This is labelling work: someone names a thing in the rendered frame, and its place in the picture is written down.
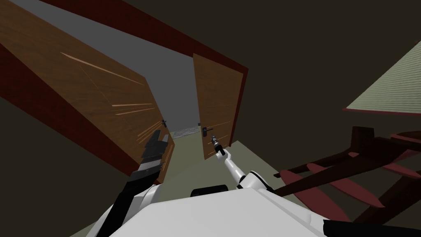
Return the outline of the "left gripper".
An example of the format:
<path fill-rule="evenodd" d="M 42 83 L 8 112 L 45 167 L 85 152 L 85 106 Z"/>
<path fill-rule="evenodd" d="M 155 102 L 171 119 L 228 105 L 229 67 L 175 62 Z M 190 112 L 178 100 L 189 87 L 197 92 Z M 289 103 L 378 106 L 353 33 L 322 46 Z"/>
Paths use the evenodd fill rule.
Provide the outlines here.
<path fill-rule="evenodd" d="M 160 134 L 161 130 L 155 130 L 151 135 L 141 156 L 141 164 L 153 162 L 162 158 L 168 145 L 169 134 L 166 134 L 161 141 L 158 141 Z"/>

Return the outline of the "narrow brown wooden door leaf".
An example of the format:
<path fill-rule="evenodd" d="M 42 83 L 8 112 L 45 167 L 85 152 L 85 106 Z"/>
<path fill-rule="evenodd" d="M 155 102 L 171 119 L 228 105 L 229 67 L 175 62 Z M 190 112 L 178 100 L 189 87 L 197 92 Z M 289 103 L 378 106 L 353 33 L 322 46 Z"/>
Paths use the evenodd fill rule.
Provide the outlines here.
<path fill-rule="evenodd" d="M 230 143 L 243 74 L 197 54 L 193 64 L 201 128 L 213 128 L 201 138 L 208 159 L 215 155 L 211 135 L 224 148 Z"/>

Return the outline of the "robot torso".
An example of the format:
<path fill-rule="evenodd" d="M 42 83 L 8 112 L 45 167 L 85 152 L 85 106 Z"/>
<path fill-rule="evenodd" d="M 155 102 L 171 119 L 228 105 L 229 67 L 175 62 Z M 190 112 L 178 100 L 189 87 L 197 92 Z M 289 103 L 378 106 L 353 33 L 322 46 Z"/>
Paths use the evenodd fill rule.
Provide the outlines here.
<path fill-rule="evenodd" d="M 326 237 L 324 218 L 264 189 L 147 205 L 110 237 Z"/>

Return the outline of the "large brown wooden door leaf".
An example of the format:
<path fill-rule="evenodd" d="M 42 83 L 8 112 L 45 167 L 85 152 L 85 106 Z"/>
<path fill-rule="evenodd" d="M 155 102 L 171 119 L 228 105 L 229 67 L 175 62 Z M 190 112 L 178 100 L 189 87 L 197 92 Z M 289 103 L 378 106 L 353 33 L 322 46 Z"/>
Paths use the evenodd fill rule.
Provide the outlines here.
<path fill-rule="evenodd" d="M 11 0 L 0 0 L 0 97 L 129 175 L 169 134 L 144 77 Z M 157 179 L 174 149 L 169 137 Z"/>

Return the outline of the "dark wooden chair red slats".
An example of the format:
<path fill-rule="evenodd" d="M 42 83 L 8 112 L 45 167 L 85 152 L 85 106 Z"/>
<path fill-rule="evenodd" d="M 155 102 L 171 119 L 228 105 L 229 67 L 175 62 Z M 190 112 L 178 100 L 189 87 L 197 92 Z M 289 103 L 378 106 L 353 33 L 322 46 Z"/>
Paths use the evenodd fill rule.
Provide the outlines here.
<path fill-rule="evenodd" d="M 421 153 L 421 130 L 383 138 L 375 137 L 372 128 L 354 127 L 347 150 L 276 174 L 285 185 L 275 193 L 281 197 L 294 194 L 310 210 L 323 216 L 321 228 L 326 237 L 421 237 L 421 230 L 386 225 L 421 200 L 421 170 L 413 171 L 397 164 L 398 160 L 418 153 Z M 401 176 L 380 198 L 350 180 L 354 175 L 378 168 Z M 325 184 L 369 207 L 350 221 L 319 190 Z"/>

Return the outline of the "pale green striped window blind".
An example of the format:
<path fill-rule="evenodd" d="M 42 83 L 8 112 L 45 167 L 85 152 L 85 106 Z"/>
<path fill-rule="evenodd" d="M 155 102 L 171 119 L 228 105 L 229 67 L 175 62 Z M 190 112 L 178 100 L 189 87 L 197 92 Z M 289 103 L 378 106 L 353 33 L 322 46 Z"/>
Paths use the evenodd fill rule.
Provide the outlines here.
<path fill-rule="evenodd" d="M 421 116 L 421 40 L 344 110 Z"/>

